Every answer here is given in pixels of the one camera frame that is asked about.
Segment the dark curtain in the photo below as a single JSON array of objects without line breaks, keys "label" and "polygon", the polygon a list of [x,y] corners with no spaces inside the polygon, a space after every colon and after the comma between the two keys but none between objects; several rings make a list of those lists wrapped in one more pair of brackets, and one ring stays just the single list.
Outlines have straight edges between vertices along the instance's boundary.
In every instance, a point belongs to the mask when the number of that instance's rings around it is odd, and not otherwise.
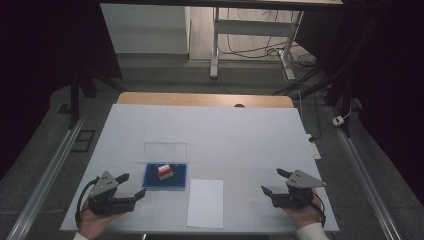
[{"label": "dark curtain", "polygon": [[77,79],[122,77],[102,0],[0,0],[0,179],[50,105]]},{"label": "dark curtain", "polygon": [[342,0],[346,12],[307,12],[297,43],[334,74],[376,17],[351,72],[359,119],[424,205],[424,0]]}]

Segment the person's right hand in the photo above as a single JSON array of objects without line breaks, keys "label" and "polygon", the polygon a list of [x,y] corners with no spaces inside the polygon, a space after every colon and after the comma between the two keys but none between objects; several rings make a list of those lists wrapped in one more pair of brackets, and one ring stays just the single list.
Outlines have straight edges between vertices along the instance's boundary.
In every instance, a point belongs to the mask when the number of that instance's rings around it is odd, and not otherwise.
[{"label": "person's right hand", "polygon": [[312,189],[312,192],[314,196],[312,204],[306,208],[284,208],[284,211],[289,214],[298,228],[303,228],[314,223],[321,223],[321,201],[317,196],[315,188]]}]

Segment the blue ink pad box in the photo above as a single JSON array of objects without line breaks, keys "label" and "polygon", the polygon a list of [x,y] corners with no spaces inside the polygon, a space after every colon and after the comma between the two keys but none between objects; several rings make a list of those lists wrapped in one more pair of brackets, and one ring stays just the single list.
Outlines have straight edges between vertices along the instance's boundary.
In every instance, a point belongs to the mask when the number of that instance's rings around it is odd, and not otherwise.
[{"label": "blue ink pad box", "polygon": [[149,190],[184,190],[187,175],[187,144],[146,142],[143,187]]}]

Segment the red and white stamp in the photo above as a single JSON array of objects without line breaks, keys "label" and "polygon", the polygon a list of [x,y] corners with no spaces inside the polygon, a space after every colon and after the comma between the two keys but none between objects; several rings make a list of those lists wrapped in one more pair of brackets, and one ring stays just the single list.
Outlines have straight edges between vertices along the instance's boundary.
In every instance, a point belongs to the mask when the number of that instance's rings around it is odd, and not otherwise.
[{"label": "red and white stamp", "polygon": [[169,164],[161,165],[157,168],[158,178],[163,181],[173,176],[173,170]]}]

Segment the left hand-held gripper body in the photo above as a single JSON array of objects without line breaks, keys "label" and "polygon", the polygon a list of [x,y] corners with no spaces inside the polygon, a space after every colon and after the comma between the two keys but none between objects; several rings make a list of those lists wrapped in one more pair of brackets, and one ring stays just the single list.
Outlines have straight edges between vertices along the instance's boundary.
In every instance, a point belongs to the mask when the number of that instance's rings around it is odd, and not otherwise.
[{"label": "left hand-held gripper body", "polygon": [[88,208],[96,215],[115,215],[132,212],[135,207],[134,197],[116,198],[120,185],[110,172],[105,171],[89,193]]}]

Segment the white paper sheet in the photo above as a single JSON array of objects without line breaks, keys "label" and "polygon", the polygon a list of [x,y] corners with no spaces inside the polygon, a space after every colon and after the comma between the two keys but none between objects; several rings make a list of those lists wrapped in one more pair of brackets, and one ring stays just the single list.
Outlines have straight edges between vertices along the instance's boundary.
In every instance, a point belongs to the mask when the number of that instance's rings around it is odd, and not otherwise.
[{"label": "white paper sheet", "polygon": [[224,182],[192,179],[188,201],[188,227],[222,229],[224,226]]}]

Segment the black metal stand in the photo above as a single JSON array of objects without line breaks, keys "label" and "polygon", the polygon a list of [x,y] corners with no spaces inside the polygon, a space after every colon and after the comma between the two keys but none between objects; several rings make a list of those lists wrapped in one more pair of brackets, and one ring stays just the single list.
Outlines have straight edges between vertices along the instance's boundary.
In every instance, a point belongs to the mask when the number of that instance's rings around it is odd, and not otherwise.
[{"label": "black metal stand", "polygon": [[70,129],[73,129],[79,120],[79,83],[77,73],[71,79],[71,122]]}]

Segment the white table cover sheet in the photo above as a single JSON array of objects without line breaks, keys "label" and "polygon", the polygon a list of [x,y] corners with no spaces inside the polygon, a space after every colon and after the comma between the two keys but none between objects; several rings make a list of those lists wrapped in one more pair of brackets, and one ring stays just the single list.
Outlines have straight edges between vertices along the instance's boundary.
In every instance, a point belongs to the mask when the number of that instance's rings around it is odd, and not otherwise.
[{"label": "white table cover sheet", "polygon": [[224,182],[222,229],[188,227],[189,190],[149,191],[134,211],[110,225],[120,233],[282,234],[293,220],[274,207],[261,186],[275,193],[287,187],[276,169],[320,175],[294,108],[183,107],[116,104],[81,179],[108,171],[128,173],[118,192],[138,192],[144,180],[146,142],[187,144],[187,181]]}]

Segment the person's left hand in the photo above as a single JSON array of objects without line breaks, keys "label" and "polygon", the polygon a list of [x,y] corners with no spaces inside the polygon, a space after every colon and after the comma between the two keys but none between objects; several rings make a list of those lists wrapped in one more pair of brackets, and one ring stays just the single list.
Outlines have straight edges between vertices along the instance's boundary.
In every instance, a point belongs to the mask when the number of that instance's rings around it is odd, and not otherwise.
[{"label": "person's left hand", "polygon": [[77,232],[89,240],[97,240],[107,229],[108,225],[114,219],[120,217],[120,214],[110,216],[96,215],[88,208],[88,201],[84,202],[83,208],[84,211],[81,214],[81,221]]}]

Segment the white cabinet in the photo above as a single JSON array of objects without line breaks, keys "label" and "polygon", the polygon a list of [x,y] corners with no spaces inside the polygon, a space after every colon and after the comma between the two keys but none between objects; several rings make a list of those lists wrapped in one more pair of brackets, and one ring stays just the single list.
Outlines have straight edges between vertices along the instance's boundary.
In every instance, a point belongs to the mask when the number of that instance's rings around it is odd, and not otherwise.
[{"label": "white cabinet", "polygon": [[189,53],[189,7],[104,3],[101,9],[117,53]]}]

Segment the aluminium rail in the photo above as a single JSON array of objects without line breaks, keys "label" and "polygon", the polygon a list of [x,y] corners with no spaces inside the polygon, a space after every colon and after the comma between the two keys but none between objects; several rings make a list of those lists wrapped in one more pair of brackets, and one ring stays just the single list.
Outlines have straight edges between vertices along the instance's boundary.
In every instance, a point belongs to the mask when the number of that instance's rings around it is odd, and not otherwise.
[{"label": "aluminium rail", "polygon": [[82,115],[73,127],[66,131],[6,240],[25,240],[86,118],[86,115]]},{"label": "aluminium rail", "polygon": [[387,205],[378,193],[377,188],[366,166],[364,165],[352,138],[348,137],[340,127],[336,127],[336,131],[386,240],[403,240]]}]

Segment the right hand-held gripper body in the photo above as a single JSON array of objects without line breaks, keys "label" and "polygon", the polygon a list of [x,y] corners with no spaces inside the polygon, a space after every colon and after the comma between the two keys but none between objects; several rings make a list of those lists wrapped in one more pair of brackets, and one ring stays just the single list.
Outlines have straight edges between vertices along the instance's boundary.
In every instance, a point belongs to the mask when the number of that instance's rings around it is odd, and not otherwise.
[{"label": "right hand-held gripper body", "polygon": [[314,198],[312,189],[326,186],[324,181],[300,170],[295,170],[289,178],[285,179],[288,192],[285,194],[273,193],[271,199],[276,208],[305,208]]}]

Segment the white desk frame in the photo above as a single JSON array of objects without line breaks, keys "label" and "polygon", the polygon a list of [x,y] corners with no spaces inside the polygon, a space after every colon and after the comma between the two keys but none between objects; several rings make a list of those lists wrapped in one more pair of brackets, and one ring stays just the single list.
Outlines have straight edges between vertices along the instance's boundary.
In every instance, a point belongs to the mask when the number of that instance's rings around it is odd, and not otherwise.
[{"label": "white desk frame", "polygon": [[293,20],[290,23],[231,19],[221,20],[219,13],[219,8],[214,7],[213,45],[210,65],[211,79],[216,79],[218,76],[218,39],[220,34],[286,37],[286,46],[283,50],[278,51],[278,56],[283,65],[284,76],[290,81],[295,79],[288,57],[303,17],[303,11],[295,11]]}]

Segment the black floor frame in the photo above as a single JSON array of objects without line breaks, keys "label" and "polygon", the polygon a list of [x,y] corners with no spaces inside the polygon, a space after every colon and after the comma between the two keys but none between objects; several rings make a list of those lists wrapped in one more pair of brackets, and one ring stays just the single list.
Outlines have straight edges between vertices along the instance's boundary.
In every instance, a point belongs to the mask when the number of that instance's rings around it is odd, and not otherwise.
[{"label": "black floor frame", "polygon": [[95,130],[81,130],[71,148],[72,152],[87,153],[93,143]]}]

